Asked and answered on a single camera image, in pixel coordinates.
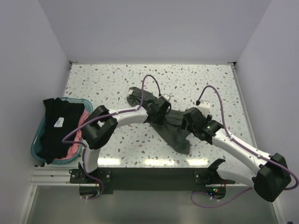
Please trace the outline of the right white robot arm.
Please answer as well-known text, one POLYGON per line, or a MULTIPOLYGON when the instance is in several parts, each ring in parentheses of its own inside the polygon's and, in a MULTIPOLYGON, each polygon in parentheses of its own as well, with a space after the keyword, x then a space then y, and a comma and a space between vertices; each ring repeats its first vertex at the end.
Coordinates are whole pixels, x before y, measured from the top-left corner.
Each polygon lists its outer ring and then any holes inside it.
POLYGON ((282 155, 270 155, 234 137, 210 114, 205 116, 195 107, 187 109, 183 112, 181 127, 244 164, 244 167, 238 167, 228 165, 225 159, 217 159, 207 169, 207 184, 221 180, 239 182, 253 188, 268 202, 275 201, 290 184, 291 175, 287 172, 286 160, 282 155))

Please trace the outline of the dark grey t shirt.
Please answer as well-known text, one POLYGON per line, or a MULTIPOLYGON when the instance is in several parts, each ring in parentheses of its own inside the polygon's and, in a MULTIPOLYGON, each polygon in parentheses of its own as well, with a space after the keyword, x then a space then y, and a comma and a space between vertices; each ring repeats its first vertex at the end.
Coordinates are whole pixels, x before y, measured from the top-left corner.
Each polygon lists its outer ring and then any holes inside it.
MULTIPOLYGON (((141 102, 142 90, 138 87, 129 87, 127 102, 130 106, 139 105, 141 102)), ((148 91, 144 91, 143 105, 150 105, 157 97, 148 91)), ((163 124, 150 123, 159 136, 172 147, 174 151, 180 154, 189 155, 190 142, 187 140, 189 131, 181 129, 183 121, 183 112, 171 109, 163 120, 163 124)))

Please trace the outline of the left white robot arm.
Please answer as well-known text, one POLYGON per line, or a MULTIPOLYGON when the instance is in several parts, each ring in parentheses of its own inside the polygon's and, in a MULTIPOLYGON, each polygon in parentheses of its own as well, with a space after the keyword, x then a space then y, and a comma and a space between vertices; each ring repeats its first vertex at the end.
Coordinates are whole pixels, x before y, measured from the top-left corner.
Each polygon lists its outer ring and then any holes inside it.
POLYGON ((83 123, 82 138, 87 143, 82 155, 80 177, 86 183, 96 180, 100 149, 110 140, 114 131, 131 124, 153 123, 162 125, 171 110, 171 103, 160 96, 151 103, 143 103, 127 109, 109 110, 98 106, 83 123))

